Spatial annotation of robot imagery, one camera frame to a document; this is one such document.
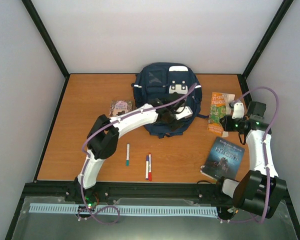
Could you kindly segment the orange Treehouse paperback book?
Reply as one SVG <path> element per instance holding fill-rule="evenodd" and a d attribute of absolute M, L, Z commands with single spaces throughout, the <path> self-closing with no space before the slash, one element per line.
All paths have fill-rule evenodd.
<path fill-rule="evenodd" d="M 235 94 L 212 92 L 207 125 L 210 132 L 223 138 L 229 136 L 229 133 L 223 129 L 220 120 L 231 113 L 230 102 L 234 100 Z"/>

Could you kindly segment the dark Wuthering Heights book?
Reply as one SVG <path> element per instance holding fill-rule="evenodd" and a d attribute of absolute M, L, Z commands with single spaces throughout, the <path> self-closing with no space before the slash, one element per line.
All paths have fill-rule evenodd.
<path fill-rule="evenodd" d="M 221 177 L 235 179 L 244 153 L 244 148 L 218 136 L 200 172 L 214 180 Z"/>

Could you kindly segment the navy blue student backpack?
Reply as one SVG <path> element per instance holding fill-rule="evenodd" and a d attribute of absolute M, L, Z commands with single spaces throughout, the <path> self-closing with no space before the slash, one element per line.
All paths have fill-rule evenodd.
<path fill-rule="evenodd" d="M 144 126 L 151 136 L 181 136 L 196 117 L 207 119 L 200 114 L 202 86 L 192 69 L 181 63 L 155 62 L 136 75 L 131 86 L 137 108 L 169 104 L 185 95 L 193 84 L 195 89 L 185 99 L 159 109 L 158 119 Z"/>

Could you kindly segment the pink Taming of Shrew book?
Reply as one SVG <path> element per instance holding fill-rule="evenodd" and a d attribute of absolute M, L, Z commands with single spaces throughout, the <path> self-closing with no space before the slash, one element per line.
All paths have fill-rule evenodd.
<path fill-rule="evenodd" d="M 131 112 L 133 109 L 132 100 L 112 100 L 109 109 L 109 117 L 118 117 Z"/>

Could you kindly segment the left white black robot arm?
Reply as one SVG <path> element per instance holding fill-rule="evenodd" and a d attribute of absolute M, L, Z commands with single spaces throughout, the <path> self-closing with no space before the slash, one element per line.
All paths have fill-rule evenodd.
<path fill-rule="evenodd" d="M 93 198 L 93 187 L 101 167 L 105 160 L 116 152 L 118 140 L 122 136 L 139 127 L 156 123 L 163 123 L 169 129 L 178 130 L 183 126 L 182 120 L 192 115 L 191 108 L 186 106 L 186 97 L 182 96 L 166 104 L 158 98 L 153 99 L 150 103 L 120 116 L 99 116 L 81 149 L 86 157 L 77 176 L 79 187 L 76 195 L 85 202 Z"/>

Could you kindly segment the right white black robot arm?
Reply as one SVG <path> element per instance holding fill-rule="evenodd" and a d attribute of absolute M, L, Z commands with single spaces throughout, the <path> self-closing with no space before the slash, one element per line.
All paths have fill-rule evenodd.
<path fill-rule="evenodd" d="M 241 101 L 230 104 L 232 114 L 220 120 L 227 132 L 243 136 L 241 144 L 249 149 L 250 169 L 241 181 L 221 177 L 217 191 L 232 199 L 233 207 L 266 219 L 271 218 L 287 191 L 287 183 L 280 179 L 271 153 L 271 132 L 263 122 L 266 104 L 252 101 L 248 109 Z"/>

